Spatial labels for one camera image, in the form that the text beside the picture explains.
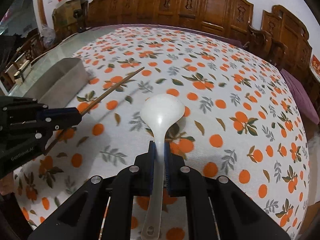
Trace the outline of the person's left hand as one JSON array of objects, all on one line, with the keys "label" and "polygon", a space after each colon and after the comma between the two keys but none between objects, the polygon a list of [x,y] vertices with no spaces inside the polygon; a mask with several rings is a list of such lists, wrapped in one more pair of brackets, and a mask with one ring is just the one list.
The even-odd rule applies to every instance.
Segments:
[{"label": "person's left hand", "polygon": [[0,194],[5,196],[14,191],[14,174],[11,172],[0,180]]}]

